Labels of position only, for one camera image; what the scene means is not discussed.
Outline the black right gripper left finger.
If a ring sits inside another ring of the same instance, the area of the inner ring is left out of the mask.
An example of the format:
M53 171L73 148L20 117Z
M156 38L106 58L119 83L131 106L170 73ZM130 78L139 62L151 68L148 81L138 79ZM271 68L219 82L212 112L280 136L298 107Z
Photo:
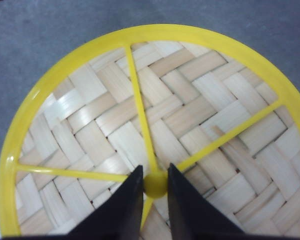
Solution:
M138 237L143 212L143 167L68 234L69 237Z

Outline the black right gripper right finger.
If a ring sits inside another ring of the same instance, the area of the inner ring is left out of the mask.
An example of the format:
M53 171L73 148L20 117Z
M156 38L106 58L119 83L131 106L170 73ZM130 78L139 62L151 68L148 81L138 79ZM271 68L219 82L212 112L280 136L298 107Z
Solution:
M243 235L243 231L204 199L172 163L168 168L168 213L173 237Z

